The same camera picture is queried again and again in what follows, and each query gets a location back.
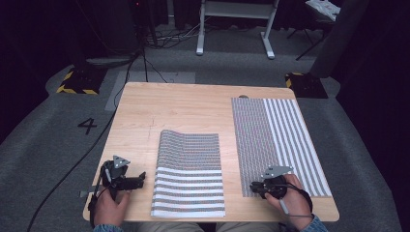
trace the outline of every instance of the gray and white striped cloth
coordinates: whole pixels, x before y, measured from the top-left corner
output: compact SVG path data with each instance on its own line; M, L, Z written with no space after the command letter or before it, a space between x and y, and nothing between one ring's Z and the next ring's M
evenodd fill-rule
M293 166L311 196L331 196L295 100L232 99L243 196L268 165Z
M225 216L217 133L161 132L151 216Z

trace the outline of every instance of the number 4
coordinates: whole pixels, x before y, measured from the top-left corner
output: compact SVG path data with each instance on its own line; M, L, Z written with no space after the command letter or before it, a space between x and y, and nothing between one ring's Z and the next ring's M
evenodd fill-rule
M91 128L96 128L97 127L97 125L93 125L93 123L94 123L94 119L89 118L89 119L85 120L84 122L78 124L78 127L79 128L87 128L87 131L85 132L85 134L88 135Z

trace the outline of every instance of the white table leg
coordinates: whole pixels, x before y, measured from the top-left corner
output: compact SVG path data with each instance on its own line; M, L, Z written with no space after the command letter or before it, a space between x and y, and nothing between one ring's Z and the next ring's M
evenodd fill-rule
M277 7L278 7L278 0L275 1L272 7L271 16L269 17L268 25L266 26L266 32L260 33L263 44L265 45L266 54L268 55L269 59L275 59L275 53L272 50L271 43L269 42L269 34L271 33L272 24L274 23L275 14L277 13Z
M200 27L199 27L199 35L198 35L198 45L196 47L196 55L203 55L204 53L204 40L205 40L204 27L205 27L205 0L202 0Z

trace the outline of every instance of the black equipment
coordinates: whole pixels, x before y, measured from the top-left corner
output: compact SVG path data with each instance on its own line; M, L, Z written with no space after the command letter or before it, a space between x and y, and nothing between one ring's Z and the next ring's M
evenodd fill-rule
M91 201L88 204L88 211L90 211L90 223L93 228L95 227L94 215L98 201L97 192L100 187L101 179L102 185L109 190L114 201L118 190L141 189L144 186L145 172L135 178L127 178L125 176L128 169L127 164L129 163L130 162L126 159L114 156L113 160L107 160L102 164L99 180L97 181L96 188L91 196Z
M308 193L303 189L287 183L286 179L281 175L288 171L286 168L288 168L288 170L293 169L293 167L269 166L269 168L266 169L265 173L262 175L262 178L264 179L263 182L252 182L249 186L250 189L252 192L259 193L263 199L266 199L265 193L268 192L278 200L281 200L281 198L286 195L287 189L294 189L305 198L310 207L310 212L312 212L313 203L311 202Z

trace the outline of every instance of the sleeve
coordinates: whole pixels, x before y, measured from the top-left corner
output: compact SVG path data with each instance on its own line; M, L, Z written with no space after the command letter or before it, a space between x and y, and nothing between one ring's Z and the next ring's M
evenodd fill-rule
M111 224L99 224L94 228L93 232L124 232L124 230Z
M314 216L313 221L301 232L328 232L328 229L326 229L318 216Z

